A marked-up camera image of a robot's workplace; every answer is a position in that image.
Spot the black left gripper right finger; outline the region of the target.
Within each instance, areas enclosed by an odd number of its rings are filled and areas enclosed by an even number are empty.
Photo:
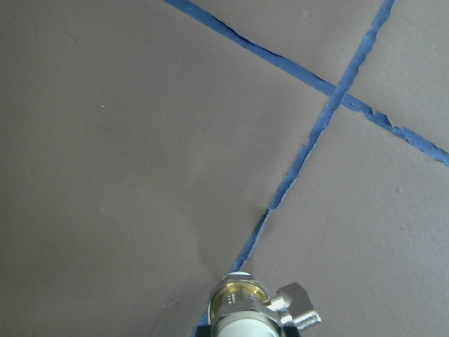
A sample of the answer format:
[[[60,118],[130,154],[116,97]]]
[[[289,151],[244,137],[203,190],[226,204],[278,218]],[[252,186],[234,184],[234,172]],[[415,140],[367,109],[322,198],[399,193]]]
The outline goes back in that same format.
[[[300,332],[295,326],[283,326],[281,328],[282,337],[300,337]]]

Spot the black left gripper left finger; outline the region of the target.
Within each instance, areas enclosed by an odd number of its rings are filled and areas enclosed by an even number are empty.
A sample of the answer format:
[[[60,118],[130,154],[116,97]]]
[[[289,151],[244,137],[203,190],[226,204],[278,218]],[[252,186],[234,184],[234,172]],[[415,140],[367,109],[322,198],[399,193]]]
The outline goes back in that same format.
[[[213,337],[213,327],[209,324],[198,325],[196,331],[194,332],[195,337]]]

